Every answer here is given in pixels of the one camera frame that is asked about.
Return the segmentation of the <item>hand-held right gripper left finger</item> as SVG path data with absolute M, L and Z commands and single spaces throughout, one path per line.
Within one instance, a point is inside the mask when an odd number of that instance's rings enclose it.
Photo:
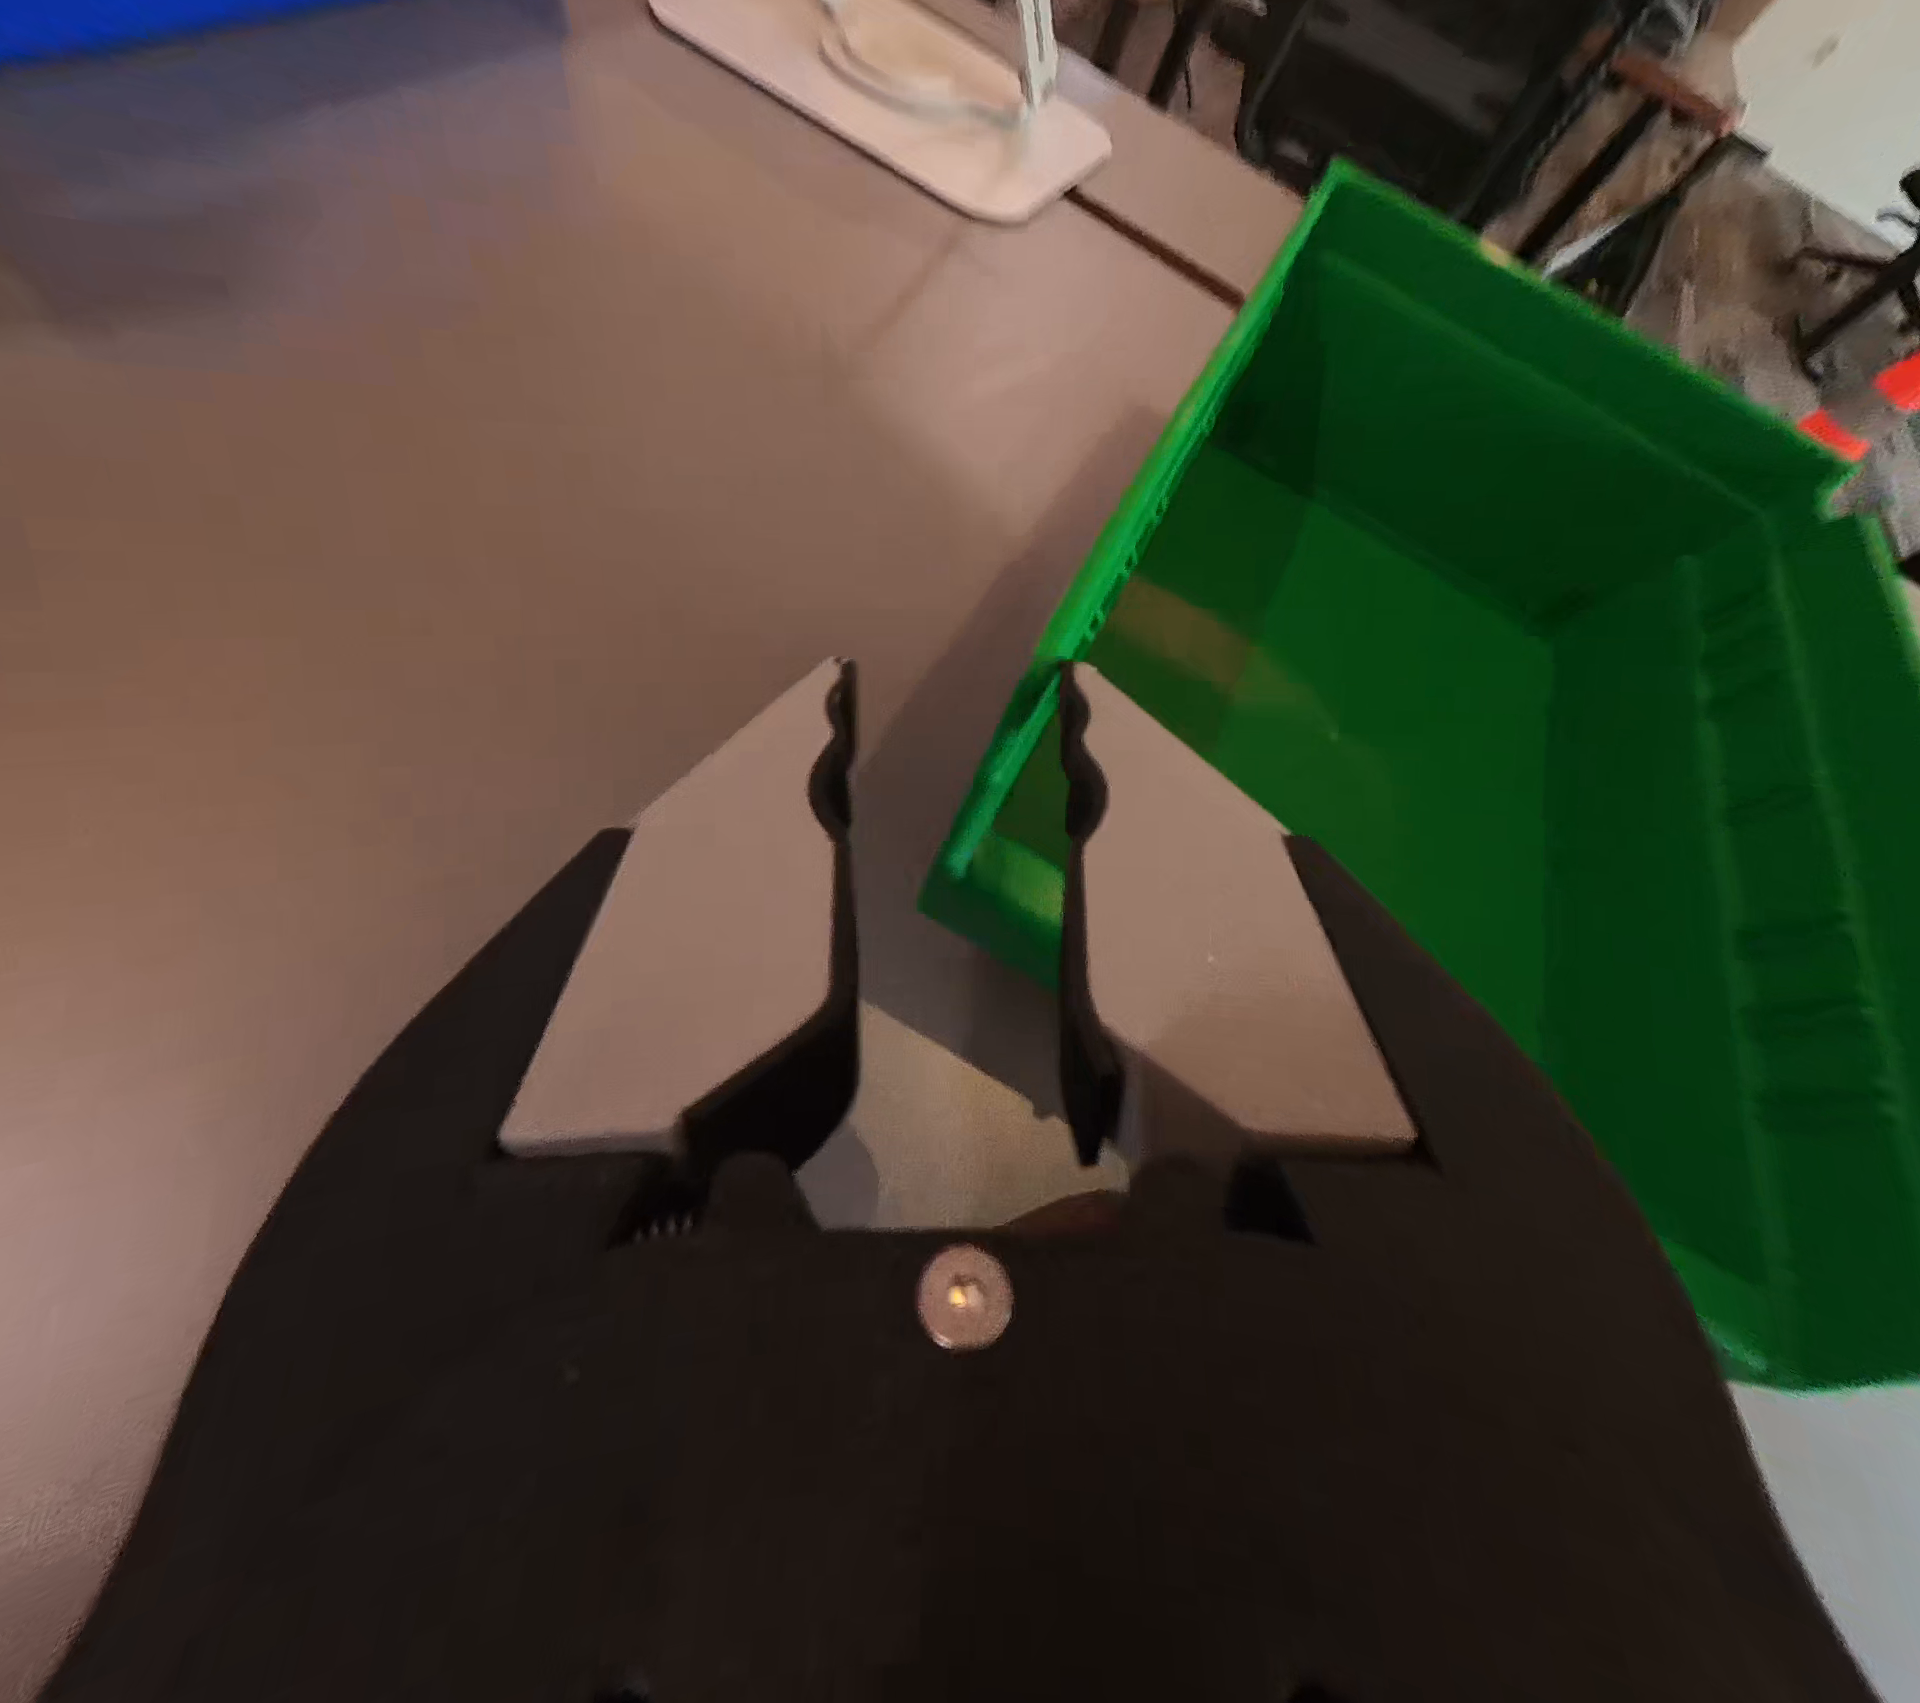
M 861 1066 L 851 760 L 833 655 L 637 811 L 502 1151 L 801 1169 L 834 1136 Z

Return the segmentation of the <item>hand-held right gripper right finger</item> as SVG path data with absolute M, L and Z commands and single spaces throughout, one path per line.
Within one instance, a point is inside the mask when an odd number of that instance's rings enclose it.
M 1399 1157 L 1420 1125 L 1292 837 L 1090 664 L 1059 676 L 1064 1101 L 1083 1160 Z

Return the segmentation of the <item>green plastic bin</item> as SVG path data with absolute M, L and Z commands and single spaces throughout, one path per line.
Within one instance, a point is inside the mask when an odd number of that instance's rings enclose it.
M 1918 1379 L 1918 634 L 1838 462 L 1378 178 L 1313 190 L 920 907 L 1059 975 L 1059 669 L 1319 841 L 1624 1176 L 1734 1379 Z

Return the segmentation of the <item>orange traffic cone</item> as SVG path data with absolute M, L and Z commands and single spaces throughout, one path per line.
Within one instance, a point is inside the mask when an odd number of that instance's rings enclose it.
M 1861 464 L 1875 445 L 1893 437 L 1918 420 L 1918 350 L 1866 378 L 1832 386 L 1822 401 L 1798 420 L 1798 431 L 1842 459 Z

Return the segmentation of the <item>white desk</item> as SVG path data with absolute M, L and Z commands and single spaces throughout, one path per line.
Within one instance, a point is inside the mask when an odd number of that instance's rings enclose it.
M 1918 1699 L 1918 1383 L 1732 1386 L 1783 1524 L 1861 1669 Z

